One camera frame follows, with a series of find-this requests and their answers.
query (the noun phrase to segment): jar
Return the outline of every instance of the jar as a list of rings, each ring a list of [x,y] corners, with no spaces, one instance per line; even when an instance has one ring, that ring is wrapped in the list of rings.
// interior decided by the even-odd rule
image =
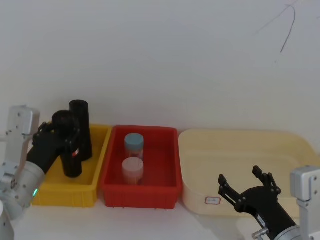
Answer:
[[[144,136],[139,133],[130,133],[124,138],[125,157],[144,159]]]
[[[124,182],[129,185],[140,185],[144,175],[144,162],[137,157],[129,157],[122,162]]]

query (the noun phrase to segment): plastic container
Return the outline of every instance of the plastic container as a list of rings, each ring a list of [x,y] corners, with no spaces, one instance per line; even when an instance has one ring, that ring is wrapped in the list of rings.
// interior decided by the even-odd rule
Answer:
[[[82,162],[82,174],[77,178],[65,176],[58,158],[45,176],[33,205],[93,207],[97,201],[97,186],[112,127],[91,125],[93,156]]]
[[[128,185],[122,176],[125,136],[144,137],[141,185]],[[100,186],[107,207],[173,209],[182,191],[178,133],[156,126],[115,126],[102,170]]]
[[[124,138],[126,158],[144,159],[144,136],[139,133],[129,133]]]
[[[74,114],[69,110],[57,111],[52,116],[52,125],[53,125],[54,132],[55,134],[59,135],[60,138],[63,138],[63,139],[66,139],[68,136],[75,135],[76,132],[80,130],[79,124],[77,122],[78,120],[75,118]],[[69,178],[77,178],[82,174],[83,154],[82,152],[79,151],[80,147],[81,147],[81,144],[77,144],[77,145],[73,144],[70,151],[64,151],[60,155],[64,174]],[[32,156],[36,156],[40,154],[43,155],[44,153],[51,152],[52,149],[54,149],[54,152],[56,152],[54,147],[52,148],[51,146],[47,146],[47,145],[41,147],[41,149],[43,153],[38,151],[36,152],[35,149],[32,148],[28,153],[28,156],[31,154]]]
[[[129,185],[141,184],[144,176],[144,161],[138,157],[128,157],[122,162],[122,176]]]
[[[299,217],[297,199],[290,193],[290,172],[319,164],[304,139],[276,131],[187,130],[179,136],[179,152],[185,206],[197,214],[215,216],[246,216],[218,194],[219,174],[241,194],[262,186],[252,174],[253,166],[258,165],[263,172],[272,173],[282,190],[278,196],[282,207],[291,217]]]

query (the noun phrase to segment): white lid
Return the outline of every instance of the white lid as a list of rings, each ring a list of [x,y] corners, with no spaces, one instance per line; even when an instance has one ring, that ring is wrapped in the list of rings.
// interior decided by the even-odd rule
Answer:
[[[129,157],[122,162],[122,173],[126,177],[141,177],[144,174],[144,161],[138,157]]]

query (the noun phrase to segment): robotic arm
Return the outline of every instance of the robotic arm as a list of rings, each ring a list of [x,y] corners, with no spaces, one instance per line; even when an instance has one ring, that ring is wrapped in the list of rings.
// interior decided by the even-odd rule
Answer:
[[[61,156],[67,177],[82,173],[82,161],[92,156],[88,103],[75,100],[39,128],[40,113],[26,106],[10,108],[5,159],[0,166],[0,240],[13,240],[10,221],[29,208],[45,175]],[[28,153],[29,141],[33,148]]]
[[[304,166],[290,174],[291,194],[297,198],[303,240],[320,239],[320,167]]]
[[[300,208],[300,227],[278,203],[280,188],[271,173],[263,173],[254,166],[252,173],[263,184],[237,193],[220,174],[219,194],[234,206],[239,213],[251,214],[262,227],[252,234],[253,239],[262,240],[320,240],[320,168],[305,166],[296,168],[290,174],[291,194],[297,198]]]

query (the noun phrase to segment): red label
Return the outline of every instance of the red label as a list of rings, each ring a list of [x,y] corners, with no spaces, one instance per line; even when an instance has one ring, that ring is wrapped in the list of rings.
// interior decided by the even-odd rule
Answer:
[[[78,153],[79,153],[79,148],[75,152],[72,153],[72,157],[74,158],[75,156],[78,155]]]

